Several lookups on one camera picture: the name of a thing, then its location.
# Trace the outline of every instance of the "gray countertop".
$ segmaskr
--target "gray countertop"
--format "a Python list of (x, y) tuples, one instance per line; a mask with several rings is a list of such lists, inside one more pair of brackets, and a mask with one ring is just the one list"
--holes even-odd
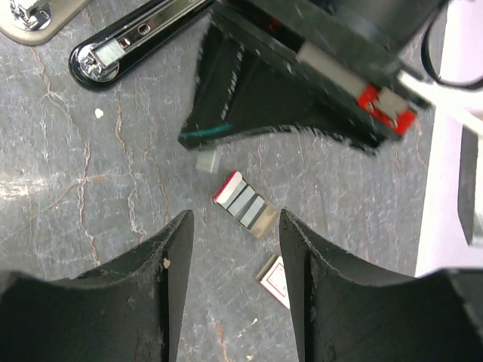
[[(72, 48), (141, 3), (92, 1), (35, 48), (0, 36), (0, 268), (75, 277), (193, 209), (178, 360), (293, 362), (290, 313), (254, 280), (278, 250), (278, 232), (252, 238), (212, 196), (240, 170), (319, 234), (412, 275), (433, 114), (377, 158), (309, 133), (270, 134), (223, 146), (220, 172), (198, 173), (177, 135), (192, 102), (206, 20), (111, 90), (91, 93), (69, 75)], [(433, 40), (437, 58), (443, 28)], [(418, 44), (404, 58), (419, 68)]]

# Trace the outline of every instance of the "black device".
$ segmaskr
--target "black device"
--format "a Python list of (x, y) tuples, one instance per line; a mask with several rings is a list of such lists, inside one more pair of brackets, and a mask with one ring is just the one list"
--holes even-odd
[(151, 0), (77, 45), (72, 77), (92, 91), (111, 87), (206, 14), (214, 0)]
[(213, 5), (187, 149), (313, 130), (374, 153), (429, 104), (398, 80), (398, 52), (449, 0), (226, 0)]

